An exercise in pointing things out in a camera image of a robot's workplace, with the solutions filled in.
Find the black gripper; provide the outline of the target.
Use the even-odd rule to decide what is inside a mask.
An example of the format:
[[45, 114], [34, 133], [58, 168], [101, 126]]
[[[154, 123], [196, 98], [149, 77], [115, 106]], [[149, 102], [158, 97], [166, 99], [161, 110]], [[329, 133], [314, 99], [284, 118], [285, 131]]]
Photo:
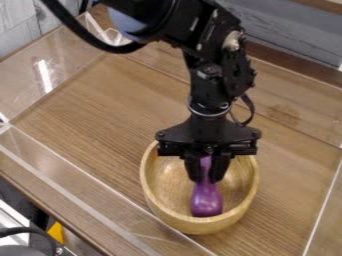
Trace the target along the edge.
[[[210, 170], [213, 183], [224, 179], [232, 158], [257, 154], [257, 143], [261, 137], [260, 129], [241, 126], [225, 117], [204, 118], [196, 115], [192, 115], [181, 124], [161, 130], [155, 134], [161, 156], [185, 158], [188, 153], [214, 155]], [[185, 167], [189, 178], [194, 182], [201, 182], [201, 158], [188, 156]]]

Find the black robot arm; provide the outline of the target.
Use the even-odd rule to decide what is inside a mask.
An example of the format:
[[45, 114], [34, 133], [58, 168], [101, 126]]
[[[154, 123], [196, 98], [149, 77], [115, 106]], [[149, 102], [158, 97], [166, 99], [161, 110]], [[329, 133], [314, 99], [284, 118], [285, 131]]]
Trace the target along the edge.
[[216, 0], [98, 0], [126, 38], [182, 51], [190, 73], [189, 119], [155, 134], [158, 154], [185, 161], [200, 182], [224, 179], [232, 160], [254, 155], [261, 131], [233, 116], [256, 86], [240, 18]]

